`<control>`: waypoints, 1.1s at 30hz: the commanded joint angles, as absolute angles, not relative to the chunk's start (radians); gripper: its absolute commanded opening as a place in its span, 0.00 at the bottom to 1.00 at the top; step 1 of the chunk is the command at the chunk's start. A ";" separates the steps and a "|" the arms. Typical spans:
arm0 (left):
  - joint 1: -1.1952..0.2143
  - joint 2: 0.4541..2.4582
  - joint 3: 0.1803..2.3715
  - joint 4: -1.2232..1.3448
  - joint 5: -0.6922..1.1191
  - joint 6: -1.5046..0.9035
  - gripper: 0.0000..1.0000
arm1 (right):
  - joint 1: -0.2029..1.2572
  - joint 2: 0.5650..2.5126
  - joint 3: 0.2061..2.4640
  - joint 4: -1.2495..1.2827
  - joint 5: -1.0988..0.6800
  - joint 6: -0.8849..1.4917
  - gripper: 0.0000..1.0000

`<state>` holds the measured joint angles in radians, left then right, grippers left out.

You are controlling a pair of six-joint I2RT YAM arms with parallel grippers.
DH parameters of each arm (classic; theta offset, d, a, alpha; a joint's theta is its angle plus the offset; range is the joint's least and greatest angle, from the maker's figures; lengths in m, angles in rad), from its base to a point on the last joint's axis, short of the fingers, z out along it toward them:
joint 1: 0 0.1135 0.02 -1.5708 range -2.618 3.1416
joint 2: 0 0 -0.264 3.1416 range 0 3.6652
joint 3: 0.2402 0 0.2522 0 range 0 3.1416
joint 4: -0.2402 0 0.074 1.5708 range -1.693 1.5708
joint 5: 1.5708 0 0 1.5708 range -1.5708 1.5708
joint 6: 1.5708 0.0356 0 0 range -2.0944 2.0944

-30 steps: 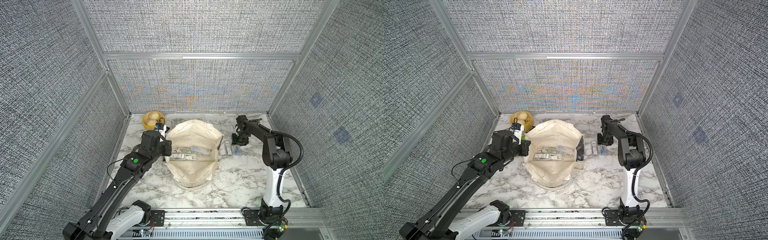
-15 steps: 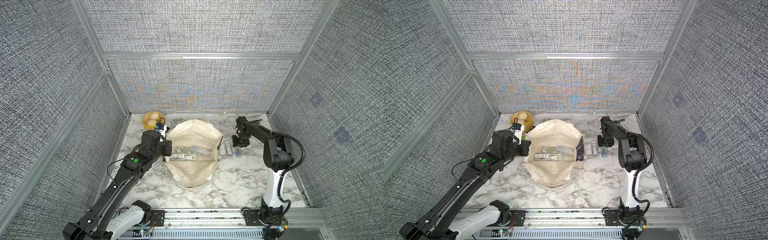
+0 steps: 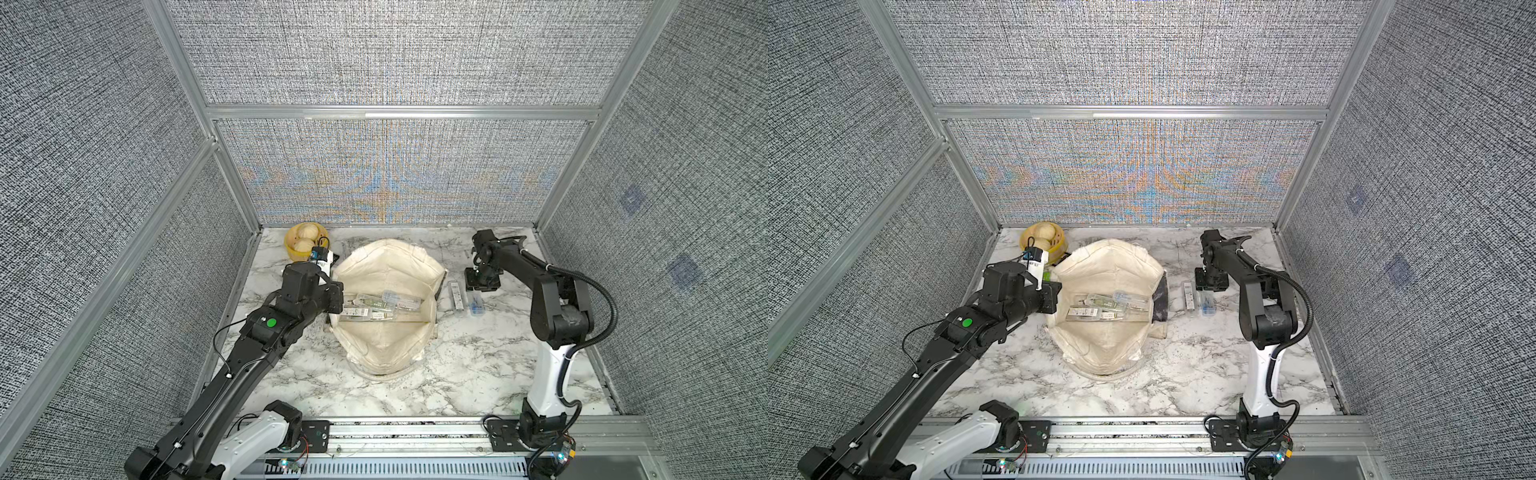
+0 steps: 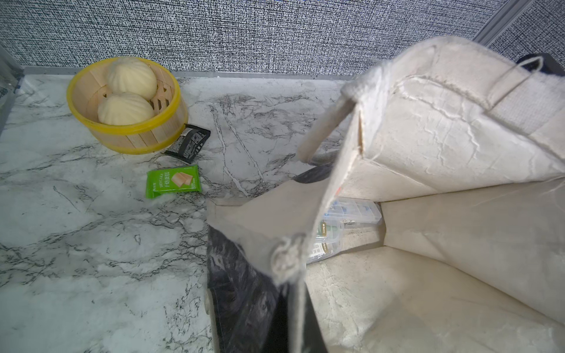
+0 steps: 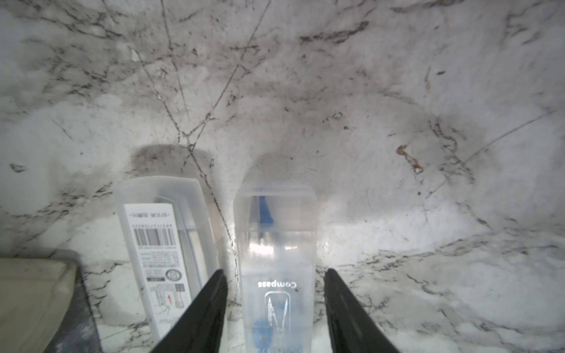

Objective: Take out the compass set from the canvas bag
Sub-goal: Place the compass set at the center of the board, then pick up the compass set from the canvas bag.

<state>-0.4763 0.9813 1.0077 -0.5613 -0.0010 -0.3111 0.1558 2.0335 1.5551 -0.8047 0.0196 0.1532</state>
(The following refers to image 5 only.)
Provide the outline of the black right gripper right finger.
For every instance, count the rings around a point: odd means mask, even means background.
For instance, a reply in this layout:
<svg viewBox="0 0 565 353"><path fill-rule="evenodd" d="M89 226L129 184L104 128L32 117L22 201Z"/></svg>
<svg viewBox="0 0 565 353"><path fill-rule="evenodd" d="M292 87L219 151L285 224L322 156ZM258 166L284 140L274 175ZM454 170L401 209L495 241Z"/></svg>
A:
<svg viewBox="0 0 565 353"><path fill-rule="evenodd" d="M399 352L373 322L335 269L326 271L324 281L325 307L333 352Z"/></svg>

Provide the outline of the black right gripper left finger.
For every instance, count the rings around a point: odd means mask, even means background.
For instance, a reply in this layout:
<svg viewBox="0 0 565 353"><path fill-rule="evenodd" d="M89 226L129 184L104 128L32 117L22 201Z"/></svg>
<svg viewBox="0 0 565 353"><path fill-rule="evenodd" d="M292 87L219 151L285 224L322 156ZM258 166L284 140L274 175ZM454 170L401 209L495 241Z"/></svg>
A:
<svg viewBox="0 0 565 353"><path fill-rule="evenodd" d="M227 295L227 278L225 272L219 269L213 273L185 313L152 351L218 353L225 322Z"/></svg>

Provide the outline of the clear compass case blue compass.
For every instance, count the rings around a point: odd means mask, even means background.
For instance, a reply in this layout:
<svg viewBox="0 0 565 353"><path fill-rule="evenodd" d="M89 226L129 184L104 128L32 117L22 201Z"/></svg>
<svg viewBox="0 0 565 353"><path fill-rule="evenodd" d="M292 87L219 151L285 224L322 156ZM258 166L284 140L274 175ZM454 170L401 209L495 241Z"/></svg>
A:
<svg viewBox="0 0 565 353"><path fill-rule="evenodd" d="M248 352L310 352L319 205L296 182L247 182L234 200Z"/></svg>

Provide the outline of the cream canvas tote bag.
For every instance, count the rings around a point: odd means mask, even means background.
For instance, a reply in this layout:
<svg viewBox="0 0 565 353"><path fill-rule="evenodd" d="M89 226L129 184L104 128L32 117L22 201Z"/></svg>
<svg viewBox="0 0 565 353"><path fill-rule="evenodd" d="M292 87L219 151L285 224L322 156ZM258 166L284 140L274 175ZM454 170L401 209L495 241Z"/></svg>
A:
<svg viewBox="0 0 565 353"><path fill-rule="evenodd" d="M102 351L74 261L1 259L1 351Z"/></svg>

